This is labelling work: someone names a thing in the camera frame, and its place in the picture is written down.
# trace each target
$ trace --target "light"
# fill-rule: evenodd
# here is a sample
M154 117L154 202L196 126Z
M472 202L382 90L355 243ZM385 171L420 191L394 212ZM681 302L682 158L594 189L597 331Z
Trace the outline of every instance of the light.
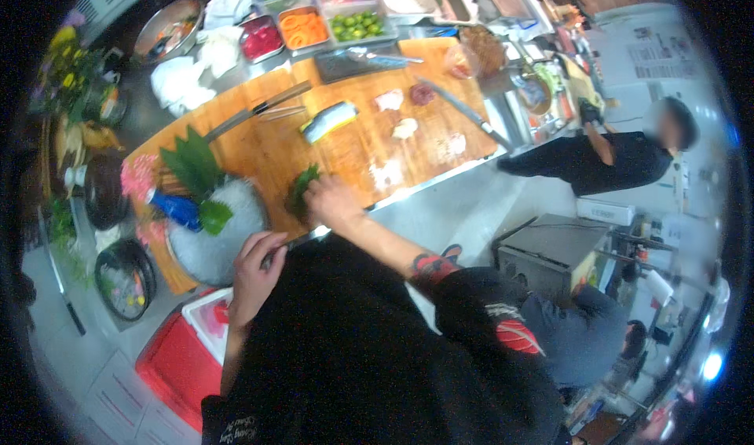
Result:
M709 357L707 357L706 361L704 362L704 367L702 368L702 374L704 375L704 379L708 381L712 381L717 377L717 375L720 373L720 368L722 367L722 357L720 354L710 354Z
M311 231L311 234L315 237L322 237L323 235L329 234L329 228L325 225L318 225L315 227L315 230Z

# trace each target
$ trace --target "black glove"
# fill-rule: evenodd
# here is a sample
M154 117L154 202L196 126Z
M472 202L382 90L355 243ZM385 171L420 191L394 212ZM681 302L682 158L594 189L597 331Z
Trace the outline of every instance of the black glove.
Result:
M599 112L599 109L586 98L580 97L578 99L578 113L581 116L582 126L593 121L597 121L601 125L605 124L605 119L602 117L602 113Z

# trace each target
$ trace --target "bottle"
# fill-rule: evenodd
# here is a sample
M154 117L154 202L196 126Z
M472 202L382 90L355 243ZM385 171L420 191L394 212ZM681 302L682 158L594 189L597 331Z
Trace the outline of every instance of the bottle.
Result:
M187 229L195 233L201 231L199 206L190 199L183 196L163 195L153 188L146 194L146 202L159 207L165 216Z

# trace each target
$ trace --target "hand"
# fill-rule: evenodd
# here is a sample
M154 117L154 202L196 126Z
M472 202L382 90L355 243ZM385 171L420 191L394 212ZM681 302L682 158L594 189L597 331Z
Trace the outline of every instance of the hand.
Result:
M233 302L228 309L229 327L232 330L250 323L278 283L288 251L288 247L282 245L286 236L287 233L256 233L243 243L240 253L233 261L236 270ZM262 261L272 251L275 252L272 263L265 270L262 268Z
M304 201L311 218L338 235L348 233L366 217L351 189L336 175L312 180L304 193Z

